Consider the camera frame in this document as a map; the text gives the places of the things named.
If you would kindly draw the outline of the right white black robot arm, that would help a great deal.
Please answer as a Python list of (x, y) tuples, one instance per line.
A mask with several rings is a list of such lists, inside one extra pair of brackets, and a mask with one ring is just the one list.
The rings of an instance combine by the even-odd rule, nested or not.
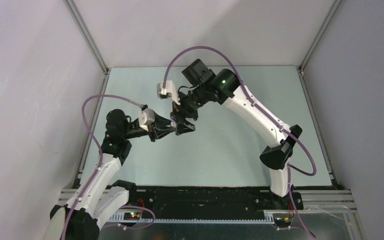
[(230, 109), (266, 142), (267, 146), (259, 159), (269, 169), (271, 204), (277, 209), (288, 206), (291, 202), (291, 181), (287, 165), (302, 128), (285, 123), (257, 100), (240, 79), (235, 67), (214, 73), (198, 58), (181, 73), (190, 83), (191, 89), (187, 93), (181, 92), (167, 75), (160, 86), (160, 95), (168, 95), (173, 100), (170, 117), (177, 124), (176, 134), (194, 131), (195, 125), (190, 121), (196, 121), (199, 108), (209, 102)]

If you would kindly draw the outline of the white earbud charging case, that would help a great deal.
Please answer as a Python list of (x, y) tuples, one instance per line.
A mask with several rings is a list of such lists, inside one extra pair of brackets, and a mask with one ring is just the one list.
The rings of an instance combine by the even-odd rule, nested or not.
[(177, 127), (177, 123), (176, 123), (175, 121), (171, 121), (171, 122), (170, 122), (170, 126), (171, 126), (172, 128), (176, 128), (176, 127)]

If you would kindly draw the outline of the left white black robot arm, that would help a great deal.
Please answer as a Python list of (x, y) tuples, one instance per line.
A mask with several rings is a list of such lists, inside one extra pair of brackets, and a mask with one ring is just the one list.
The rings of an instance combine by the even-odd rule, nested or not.
[(65, 204), (54, 206), (43, 239), (97, 240), (105, 223), (118, 209), (122, 206), (133, 208), (138, 202), (133, 183), (116, 184), (104, 194), (130, 153), (130, 139), (149, 137), (154, 142), (175, 132), (177, 126), (174, 120), (146, 106), (134, 121), (121, 109), (110, 111), (106, 115), (105, 136), (99, 144), (98, 162), (93, 172)]

